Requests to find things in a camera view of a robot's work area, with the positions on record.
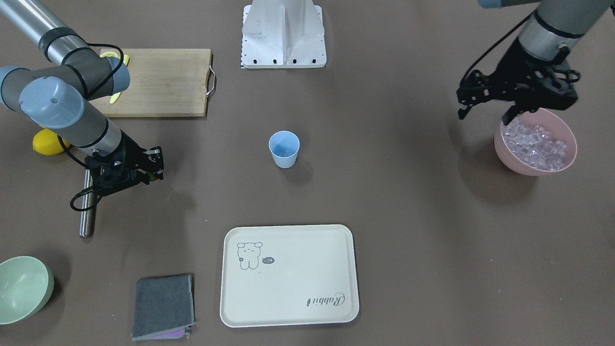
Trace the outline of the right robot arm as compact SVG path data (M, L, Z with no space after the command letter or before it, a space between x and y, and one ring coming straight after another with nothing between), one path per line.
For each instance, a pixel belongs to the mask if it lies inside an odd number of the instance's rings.
M91 104L129 88L125 53L117 49L118 57L101 57L95 44L86 42L39 0L3 0L1 13L54 63L35 71L3 66L1 103L52 131L62 151L68 151L64 144L68 141L86 154L80 164L92 182L74 198L101 199L162 180L161 147L141 147Z

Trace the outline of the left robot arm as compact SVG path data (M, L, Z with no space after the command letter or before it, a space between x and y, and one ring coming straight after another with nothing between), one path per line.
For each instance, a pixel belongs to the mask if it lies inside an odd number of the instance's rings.
M491 100L509 101L502 123L510 124L540 108L567 110L578 100L574 84L580 73L567 63L572 48L608 10L612 0L539 0L538 7L516 26L520 33L494 72L483 74L471 65L456 96L458 117Z

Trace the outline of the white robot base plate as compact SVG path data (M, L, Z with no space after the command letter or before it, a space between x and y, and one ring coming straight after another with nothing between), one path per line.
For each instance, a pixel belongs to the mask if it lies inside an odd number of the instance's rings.
M242 68L326 66L323 11L313 1L254 0L242 15Z

